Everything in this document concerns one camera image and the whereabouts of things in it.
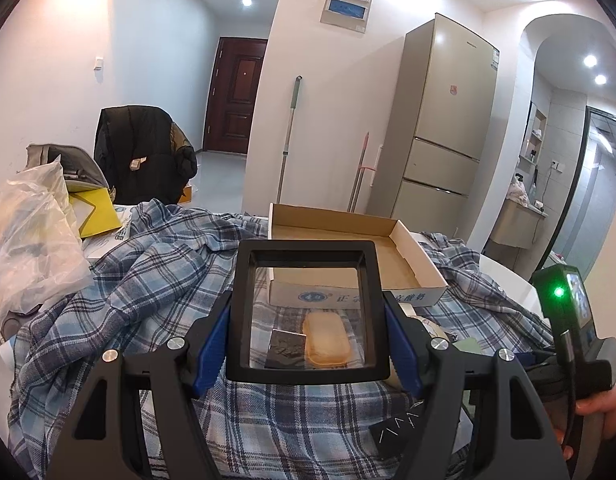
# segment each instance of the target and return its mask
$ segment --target plastic bag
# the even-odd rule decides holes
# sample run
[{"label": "plastic bag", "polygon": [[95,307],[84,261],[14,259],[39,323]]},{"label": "plastic bag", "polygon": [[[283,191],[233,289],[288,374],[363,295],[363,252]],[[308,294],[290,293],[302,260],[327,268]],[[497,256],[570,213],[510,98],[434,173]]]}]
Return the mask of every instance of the plastic bag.
[{"label": "plastic bag", "polygon": [[0,187],[0,329],[91,283],[60,161],[25,170]]},{"label": "plastic bag", "polygon": [[508,194],[506,195],[506,198],[509,198],[513,202],[517,202],[524,207],[528,207],[528,194],[526,193],[524,185],[519,182],[517,175],[512,178],[510,187],[508,187]]}]

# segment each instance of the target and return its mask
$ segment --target orange soap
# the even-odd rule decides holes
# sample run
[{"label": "orange soap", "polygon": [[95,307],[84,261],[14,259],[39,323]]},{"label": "orange soap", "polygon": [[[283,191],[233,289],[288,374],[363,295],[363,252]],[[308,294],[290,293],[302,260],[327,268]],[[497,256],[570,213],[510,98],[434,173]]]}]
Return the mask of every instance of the orange soap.
[{"label": "orange soap", "polygon": [[335,312],[310,312],[303,320],[306,358],[320,368],[340,367],[350,361],[352,348],[344,323]]}]

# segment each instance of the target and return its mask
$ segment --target blue logo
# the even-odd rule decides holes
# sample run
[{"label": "blue logo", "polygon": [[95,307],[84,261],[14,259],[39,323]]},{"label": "blue logo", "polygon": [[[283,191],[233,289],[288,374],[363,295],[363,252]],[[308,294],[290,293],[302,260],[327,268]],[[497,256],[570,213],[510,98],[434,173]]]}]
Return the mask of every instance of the blue logo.
[{"label": "blue logo", "polygon": [[299,295],[299,299],[308,303],[318,303],[327,300],[328,297],[320,292],[304,292]]}]

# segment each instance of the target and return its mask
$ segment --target sticker on refrigerator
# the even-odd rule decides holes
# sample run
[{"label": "sticker on refrigerator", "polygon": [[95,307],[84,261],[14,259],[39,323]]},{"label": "sticker on refrigerator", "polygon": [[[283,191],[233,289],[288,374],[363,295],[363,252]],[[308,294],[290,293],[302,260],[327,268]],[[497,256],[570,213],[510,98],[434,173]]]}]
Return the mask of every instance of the sticker on refrigerator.
[{"label": "sticker on refrigerator", "polygon": [[496,48],[492,49],[492,64],[490,66],[499,70],[499,51]]}]

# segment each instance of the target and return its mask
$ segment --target plaid shirt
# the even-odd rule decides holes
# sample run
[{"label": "plaid shirt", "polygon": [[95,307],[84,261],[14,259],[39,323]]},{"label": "plaid shirt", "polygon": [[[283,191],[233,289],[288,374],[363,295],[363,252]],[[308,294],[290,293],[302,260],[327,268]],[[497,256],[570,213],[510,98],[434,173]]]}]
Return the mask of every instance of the plaid shirt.
[{"label": "plaid shirt", "polygon": [[[94,285],[59,301],[18,333],[9,447],[28,475],[44,478],[65,417],[102,352],[148,352],[185,335],[232,285],[239,241],[265,232],[266,222],[254,218],[158,202],[138,206],[131,238],[93,266]],[[418,314],[450,332],[475,336],[486,351],[524,351],[549,342],[541,320],[479,272],[478,253],[444,238],[437,242],[441,250],[425,248],[450,290]],[[264,275],[257,280],[254,310],[251,364],[262,366],[272,328],[300,332],[305,312],[270,307]],[[348,312],[352,339],[356,325]],[[392,478],[397,460],[378,458],[368,427],[410,403],[383,382],[244,384],[226,380],[221,371],[195,410],[226,478],[357,480]],[[149,392],[142,393],[141,407],[153,474],[167,478]],[[453,458],[455,470],[465,456]]]}]

